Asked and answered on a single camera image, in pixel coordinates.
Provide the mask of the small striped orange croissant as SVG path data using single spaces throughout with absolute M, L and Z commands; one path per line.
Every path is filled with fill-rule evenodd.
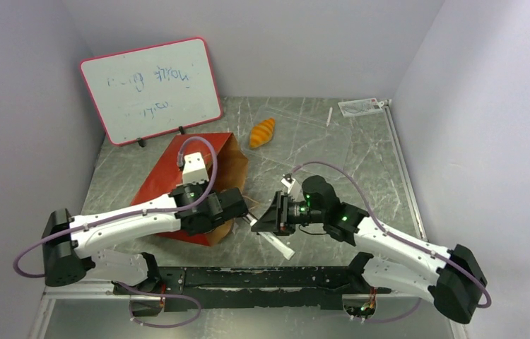
M 255 149 L 271 141 L 275 125 L 274 118 L 268 118 L 256 124 L 249 134 L 249 148 Z

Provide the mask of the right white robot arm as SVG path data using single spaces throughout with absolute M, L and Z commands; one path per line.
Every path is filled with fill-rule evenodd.
M 346 275 L 352 291 L 389 288 L 433 304 L 452 321 L 471 322 L 487 280 L 469 248 L 431 244 L 376 221 L 370 212 L 341 201 L 319 175 L 298 182 L 287 174 L 281 183 L 284 188 L 267 210 L 250 221 L 252 232 L 287 236 L 300 226 L 320 224 L 332 239 L 359 251 L 356 267 Z

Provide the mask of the white handled metal tongs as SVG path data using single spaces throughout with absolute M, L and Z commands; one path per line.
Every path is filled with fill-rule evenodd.
M 257 223 L 257 219 L 251 213 L 247 213 L 242 216 L 242 219 L 249 224 L 250 227 Z M 295 252 L 286 244 L 284 244 L 276 235 L 272 232 L 256 232 L 257 235 L 263 237 L 269 244 L 277 249 L 286 260 L 291 260 L 294 257 Z

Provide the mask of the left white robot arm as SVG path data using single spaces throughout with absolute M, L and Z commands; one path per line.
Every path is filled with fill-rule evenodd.
M 155 257 L 146 252 L 124 254 L 112 247 L 157 233 L 206 234 L 248 213 L 238 188 L 212 190 L 199 205 L 180 210 L 197 201 L 206 187 L 183 184 L 151 201 L 108 213 L 73 217 L 66 209 L 54 211 L 43 235 L 48 237 L 63 230 L 72 233 L 42 246 L 46 286 L 67 286 L 89 277 L 124 283 L 145 294 L 155 292 L 162 283 Z

